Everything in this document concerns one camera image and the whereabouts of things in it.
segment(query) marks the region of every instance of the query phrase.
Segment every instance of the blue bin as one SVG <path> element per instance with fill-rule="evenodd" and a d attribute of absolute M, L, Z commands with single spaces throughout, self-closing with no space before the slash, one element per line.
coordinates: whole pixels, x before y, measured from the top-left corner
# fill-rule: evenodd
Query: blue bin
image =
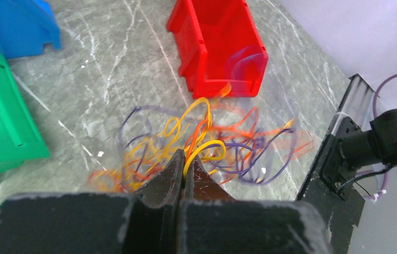
<path fill-rule="evenodd" d="M 0 53 L 5 58 L 41 55 L 44 44 L 61 49 L 60 29 L 42 0 L 0 0 Z"/>

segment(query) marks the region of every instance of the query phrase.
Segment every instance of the white wall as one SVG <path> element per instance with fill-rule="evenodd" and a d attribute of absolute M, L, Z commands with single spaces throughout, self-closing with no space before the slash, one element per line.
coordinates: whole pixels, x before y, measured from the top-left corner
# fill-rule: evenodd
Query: white wall
<path fill-rule="evenodd" d="M 359 73 L 376 89 L 397 73 L 397 0 L 280 2 L 348 77 Z M 397 81 L 381 96 L 396 108 Z"/>

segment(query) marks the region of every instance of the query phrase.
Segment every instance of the black cylinder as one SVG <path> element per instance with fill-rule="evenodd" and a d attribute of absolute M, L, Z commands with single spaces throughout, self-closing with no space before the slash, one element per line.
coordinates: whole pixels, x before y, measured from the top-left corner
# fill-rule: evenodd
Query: black cylinder
<path fill-rule="evenodd" d="M 381 161 L 377 156 L 377 149 L 374 148 L 372 131 L 356 133 L 344 138 L 340 144 L 340 151 L 354 170 Z"/>

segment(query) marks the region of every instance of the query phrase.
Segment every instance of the tangled rubber bands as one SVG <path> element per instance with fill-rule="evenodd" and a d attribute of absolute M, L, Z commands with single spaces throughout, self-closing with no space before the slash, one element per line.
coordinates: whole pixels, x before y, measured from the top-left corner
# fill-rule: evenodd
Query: tangled rubber bands
<path fill-rule="evenodd" d="M 231 86 L 228 84 L 220 93 L 220 98 L 225 97 Z M 201 119 L 189 116 L 190 112 L 199 105 L 206 108 Z M 170 115 L 163 131 L 152 133 L 152 125 L 148 119 L 142 122 L 147 133 L 138 135 L 124 144 L 123 130 L 129 119 L 136 113 L 144 110 L 153 110 Z M 213 112 L 224 110 L 241 116 L 241 120 L 232 125 L 218 125 L 213 121 Z M 118 150 L 122 155 L 122 166 L 113 170 L 97 170 L 89 177 L 89 182 L 96 188 L 105 192 L 132 192 L 141 187 L 146 181 L 160 172 L 169 162 L 177 149 L 184 149 L 186 158 L 183 168 L 185 177 L 190 164 L 196 156 L 206 165 L 209 174 L 222 172 L 225 184 L 233 179 L 255 185 L 268 184 L 276 179 L 287 167 L 292 159 L 299 158 L 313 149 L 313 141 L 309 140 L 297 146 L 296 120 L 291 119 L 282 128 L 262 131 L 259 127 L 259 110 L 253 107 L 249 112 L 241 108 L 223 104 L 216 99 L 210 103 L 206 98 L 199 98 L 183 113 L 180 114 L 159 106 L 135 107 L 126 117 L 119 132 Z M 190 126 L 195 126 L 194 132 L 180 146 L 181 139 L 185 136 Z M 287 135 L 288 146 L 275 142 L 280 135 Z M 267 149 L 276 146 L 276 149 L 288 149 L 284 157 L 282 168 L 275 174 L 271 170 L 262 168 L 255 170 L 255 164 L 265 154 Z"/>

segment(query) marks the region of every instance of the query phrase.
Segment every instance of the yellow loop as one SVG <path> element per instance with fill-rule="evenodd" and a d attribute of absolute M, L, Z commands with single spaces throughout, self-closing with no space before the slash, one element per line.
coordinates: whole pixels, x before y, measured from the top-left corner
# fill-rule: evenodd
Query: yellow loop
<path fill-rule="evenodd" d="M 191 165 L 192 161 L 194 160 L 195 156 L 198 155 L 198 153 L 200 153 L 201 151 L 203 151 L 205 148 L 207 148 L 208 146 L 212 145 L 212 144 L 218 144 L 221 148 L 222 148 L 222 154 L 219 157 L 209 157 L 206 158 L 207 160 L 221 160 L 223 158 L 225 158 L 225 155 L 227 154 L 227 149 L 225 147 L 225 144 L 220 141 L 220 140 L 211 140 L 208 141 L 204 144 L 202 144 L 201 146 L 199 146 L 196 150 L 194 150 L 191 154 L 191 156 L 188 158 L 188 160 L 185 163 L 185 166 L 183 168 L 183 178 L 186 178 L 186 174 L 187 171 L 189 169 L 189 166 Z"/>

